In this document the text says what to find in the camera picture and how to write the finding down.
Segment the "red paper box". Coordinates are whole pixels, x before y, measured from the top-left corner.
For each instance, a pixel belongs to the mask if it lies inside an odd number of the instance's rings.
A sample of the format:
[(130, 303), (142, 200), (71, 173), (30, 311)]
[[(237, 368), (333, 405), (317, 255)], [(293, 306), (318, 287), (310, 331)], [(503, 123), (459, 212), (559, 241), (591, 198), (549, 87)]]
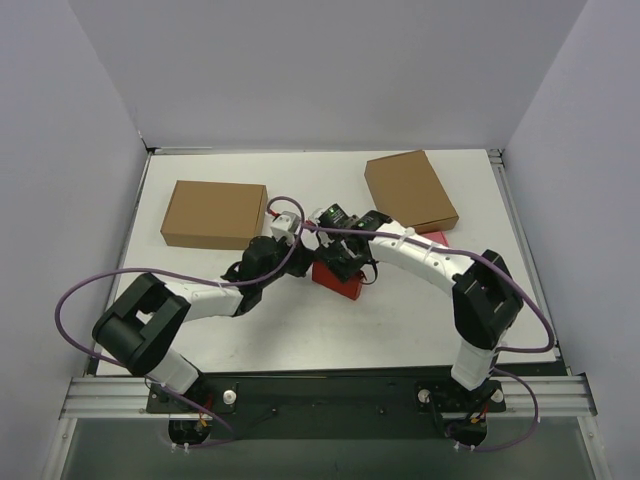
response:
[(363, 287), (364, 273), (359, 271), (346, 282), (341, 282), (324, 264), (316, 261), (312, 264), (312, 281), (343, 297), (356, 301)]

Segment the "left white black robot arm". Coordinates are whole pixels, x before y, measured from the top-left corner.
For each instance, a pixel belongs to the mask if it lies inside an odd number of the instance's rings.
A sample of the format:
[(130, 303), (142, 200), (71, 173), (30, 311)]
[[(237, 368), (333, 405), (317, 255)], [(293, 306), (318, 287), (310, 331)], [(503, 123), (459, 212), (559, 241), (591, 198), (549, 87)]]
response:
[(222, 287), (165, 283), (142, 274), (100, 317), (92, 336), (129, 373), (170, 389), (179, 409), (196, 410), (213, 387), (171, 348), (180, 327), (191, 320), (242, 316), (262, 300), (267, 286), (284, 275), (304, 277), (313, 261), (314, 253), (301, 243), (259, 236), (222, 276)]

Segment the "brown cardboard box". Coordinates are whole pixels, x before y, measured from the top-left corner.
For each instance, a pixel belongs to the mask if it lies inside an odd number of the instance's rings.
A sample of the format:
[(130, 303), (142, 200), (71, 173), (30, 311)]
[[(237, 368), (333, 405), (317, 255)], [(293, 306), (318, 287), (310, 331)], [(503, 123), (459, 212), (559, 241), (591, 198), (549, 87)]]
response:
[(424, 151), (370, 160), (364, 177), (376, 209), (419, 234), (451, 230), (459, 220)]
[(260, 184), (179, 180), (160, 233), (172, 247), (244, 250), (262, 234), (267, 200)]

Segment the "aluminium frame rail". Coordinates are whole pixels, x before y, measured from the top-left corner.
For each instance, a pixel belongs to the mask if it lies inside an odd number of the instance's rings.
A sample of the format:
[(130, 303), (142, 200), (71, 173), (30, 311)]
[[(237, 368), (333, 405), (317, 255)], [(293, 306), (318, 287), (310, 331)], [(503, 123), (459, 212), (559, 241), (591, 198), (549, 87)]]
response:
[[(506, 415), (533, 412), (528, 389), (536, 395), (540, 415), (591, 417), (597, 408), (584, 376), (524, 376), (521, 381), (499, 376)], [(133, 419), (147, 417), (149, 390), (132, 377), (80, 377), (71, 380), (60, 416), (67, 419)]]

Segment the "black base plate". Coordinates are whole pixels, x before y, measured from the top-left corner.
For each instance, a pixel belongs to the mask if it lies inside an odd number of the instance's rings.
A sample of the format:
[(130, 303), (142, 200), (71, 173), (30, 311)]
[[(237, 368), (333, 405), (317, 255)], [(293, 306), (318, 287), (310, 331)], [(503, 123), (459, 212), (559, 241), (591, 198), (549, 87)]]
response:
[(152, 384), (146, 412), (171, 439), (396, 440), (451, 431), (481, 442), (486, 416), (506, 410), (502, 385), (468, 391), (448, 367), (206, 373), (183, 399)]

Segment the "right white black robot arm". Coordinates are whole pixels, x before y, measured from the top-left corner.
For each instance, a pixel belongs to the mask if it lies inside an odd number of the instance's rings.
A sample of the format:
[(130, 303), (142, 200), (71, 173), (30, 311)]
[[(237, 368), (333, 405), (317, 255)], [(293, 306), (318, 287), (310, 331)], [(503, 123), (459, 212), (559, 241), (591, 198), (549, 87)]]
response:
[(333, 204), (312, 215), (319, 242), (316, 262), (337, 281), (362, 280), (362, 269), (380, 263), (398, 267), (448, 294), (454, 326), (461, 337), (451, 377), (468, 391), (489, 377), (497, 350), (523, 306), (502, 257), (487, 250), (480, 260), (454, 255), (444, 245), (419, 235), (391, 217), (371, 210), (361, 217)]

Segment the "pink paper box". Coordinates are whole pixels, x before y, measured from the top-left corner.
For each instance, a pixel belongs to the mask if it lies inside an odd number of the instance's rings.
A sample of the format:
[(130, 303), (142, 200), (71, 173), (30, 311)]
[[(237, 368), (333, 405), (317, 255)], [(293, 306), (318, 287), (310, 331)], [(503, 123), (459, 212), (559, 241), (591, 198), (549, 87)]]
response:
[(442, 231), (422, 233), (421, 236), (430, 240), (431, 242), (438, 243), (440, 245), (443, 245), (444, 247), (449, 247), (448, 240)]

